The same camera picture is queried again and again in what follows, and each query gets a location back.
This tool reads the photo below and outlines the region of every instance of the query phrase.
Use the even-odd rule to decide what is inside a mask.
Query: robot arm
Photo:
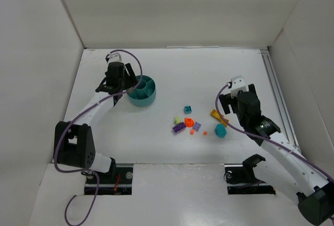
[[[225,167],[227,182],[237,184],[265,181],[298,204],[301,214],[310,223],[320,225],[334,214],[334,183],[307,164],[307,161],[303,161],[305,158],[281,133],[280,128],[261,114],[260,100],[254,85],[249,85],[247,91],[242,76],[232,78],[229,85],[231,93],[219,96],[225,114],[230,113],[230,105],[245,132],[276,142],[273,144],[249,135],[270,153],[290,176],[266,170],[266,159],[254,155],[240,166]]]
[[[106,57],[107,63],[110,57],[113,56],[120,57],[118,53],[113,55],[109,54]],[[92,128],[122,97],[119,95],[109,98],[109,96],[133,87],[137,84],[137,79],[130,64],[124,65],[120,61],[109,63],[105,75],[106,77],[97,87],[93,98],[83,111],[86,111],[94,104],[97,104],[97,106],[82,115],[70,127],[61,143],[58,157],[55,161],[64,165],[106,173],[113,178],[116,169],[115,159],[103,156],[96,152]],[[57,124],[55,129],[54,150],[68,124],[69,122],[59,122]]]

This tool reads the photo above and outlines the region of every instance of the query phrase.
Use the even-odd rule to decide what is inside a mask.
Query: cable
[[[138,58],[132,54],[131,52],[128,52],[126,50],[113,50],[111,51],[109,54],[113,54],[115,52],[124,52],[124,53],[127,53],[129,54],[130,56],[132,56],[138,63],[138,66],[139,66],[139,69],[140,69],[140,78],[139,78],[139,81],[137,82],[137,84],[133,87],[133,89],[136,89],[138,87],[138,85],[140,84],[141,80],[142,80],[142,67],[141,67],[141,64],[140,64],[140,61],[138,60]],[[54,152],[54,167],[56,168],[57,171],[61,172],[61,173],[75,173],[75,172],[81,172],[81,171],[91,171],[89,169],[78,169],[78,170],[62,170],[58,167],[58,163],[57,163],[57,159],[58,159],[58,153],[59,153],[59,149],[61,147],[61,144],[62,144],[62,141],[64,140],[65,138],[65,135],[67,133],[67,131],[71,128],[71,126],[75,123],[75,121],[77,121],[80,117],[82,117],[84,114],[86,114],[87,112],[91,111],[92,109],[94,109],[96,106],[98,106],[101,102],[104,102],[106,100],[108,100],[109,98],[112,98],[114,96],[119,96],[119,95],[123,95],[123,94],[127,94],[129,93],[130,89],[126,90],[126,91],[123,91],[123,92],[120,92],[120,93],[116,93],[116,94],[111,94],[103,99],[101,99],[98,103],[95,103],[94,105],[92,105],[91,107],[87,108],[86,110],[82,111],[80,114],[78,114],[72,121],[70,121],[70,123],[67,125],[67,127],[64,129],[58,143],[57,143],[57,146],[56,146],[56,149],[55,149],[55,152]],[[81,223],[79,224],[71,224],[68,219],[67,219],[67,209],[69,207],[69,204],[72,202],[72,200],[76,197],[73,196],[70,201],[68,202],[66,208],[65,208],[65,214],[64,214],[64,217],[65,217],[65,221],[67,223],[67,225],[69,226],[80,226],[82,224],[84,224],[84,222],[87,220],[87,218],[89,217],[89,214],[92,210],[92,207],[94,205],[94,202],[96,200],[96,197],[98,195],[98,191],[99,191],[99,185],[100,185],[100,178],[99,178],[99,175],[95,172],[95,171],[91,171],[92,174],[94,174],[96,176],[96,179],[97,179],[97,185],[96,185],[96,191],[95,191],[95,194],[94,194],[94,197],[93,197],[93,200],[92,200],[92,203],[89,207],[89,210],[85,216],[85,218],[81,221]]]
[[[218,100],[219,100],[219,96],[221,94],[221,92],[223,92],[224,89],[226,89],[229,85],[226,84],[217,94],[217,97],[216,97],[216,110],[220,116],[220,118],[222,118],[222,120],[229,126],[231,127],[232,129],[242,133],[242,134],[245,134],[247,136],[251,136],[251,137],[255,137],[255,138],[258,138],[258,139],[261,139],[261,140],[265,140],[267,142],[270,142],[271,144],[274,144],[282,149],[284,149],[285,151],[287,152],[290,152],[291,150],[288,149],[287,147],[279,144],[278,142],[275,142],[273,140],[270,140],[266,137],[263,137],[263,136],[258,136],[258,135],[255,135],[255,134],[252,134],[252,133],[249,133],[249,132],[246,132],[246,131],[243,131],[241,129],[238,129],[236,127],[234,127],[233,125],[231,125],[226,119],[224,119],[223,115],[220,113],[219,111],[219,108],[218,108]],[[305,159],[304,157],[300,156],[299,154],[296,154],[295,152],[291,152],[292,155],[294,155],[295,157],[297,157],[299,160],[305,162],[306,164],[310,165],[312,168],[316,169],[317,171],[319,171],[321,174],[323,174],[329,181],[331,181],[332,183],[334,183],[334,179],[329,175],[327,174],[324,170],[322,170],[321,168],[319,168],[317,165],[311,163],[310,161],[308,161],[307,159]]]

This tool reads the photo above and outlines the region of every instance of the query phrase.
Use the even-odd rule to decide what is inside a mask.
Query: white wall
[[[1,225],[29,223],[82,49],[60,0],[0,0]]]
[[[272,45],[298,0],[65,0],[87,47]]]
[[[334,175],[334,0],[299,0],[270,53],[303,153]]]

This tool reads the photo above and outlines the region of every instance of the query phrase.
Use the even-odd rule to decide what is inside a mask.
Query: small orange piece
[[[184,124],[190,128],[193,127],[195,123],[194,120],[191,118],[184,118]]]

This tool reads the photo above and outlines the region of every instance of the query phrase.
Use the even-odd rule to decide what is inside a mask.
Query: screw
[[[127,179],[132,179],[132,177],[133,177],[132,172],[127,172],[127,173],[125,174],[125,177],[126,177]]]

